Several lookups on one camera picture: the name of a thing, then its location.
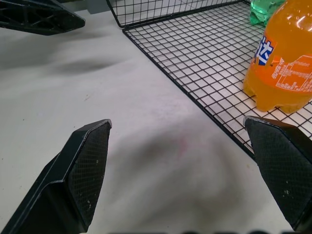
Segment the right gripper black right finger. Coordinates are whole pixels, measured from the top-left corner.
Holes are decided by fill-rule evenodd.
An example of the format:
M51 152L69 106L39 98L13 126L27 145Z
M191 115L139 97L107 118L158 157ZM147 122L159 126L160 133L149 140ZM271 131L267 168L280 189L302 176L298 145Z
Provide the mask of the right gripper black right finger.
M246 116L261 176L294 231L312 229L312 141L293 125Z

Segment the black ribbed finger of the left gripper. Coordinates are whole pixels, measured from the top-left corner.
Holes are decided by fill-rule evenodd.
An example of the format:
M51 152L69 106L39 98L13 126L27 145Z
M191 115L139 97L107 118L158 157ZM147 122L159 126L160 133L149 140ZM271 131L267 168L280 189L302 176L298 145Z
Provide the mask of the black ribbed finger of the left gripper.
M63 5L61 0L2 0L1 28L51 36L85 26L85 19Z

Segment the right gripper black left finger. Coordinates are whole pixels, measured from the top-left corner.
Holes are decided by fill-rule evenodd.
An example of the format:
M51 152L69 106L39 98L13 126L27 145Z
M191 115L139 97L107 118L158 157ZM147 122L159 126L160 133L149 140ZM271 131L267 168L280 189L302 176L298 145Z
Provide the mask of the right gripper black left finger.
M111 128L111 120L103 119L72 132L42 169L2 233L86 233L103 185Z

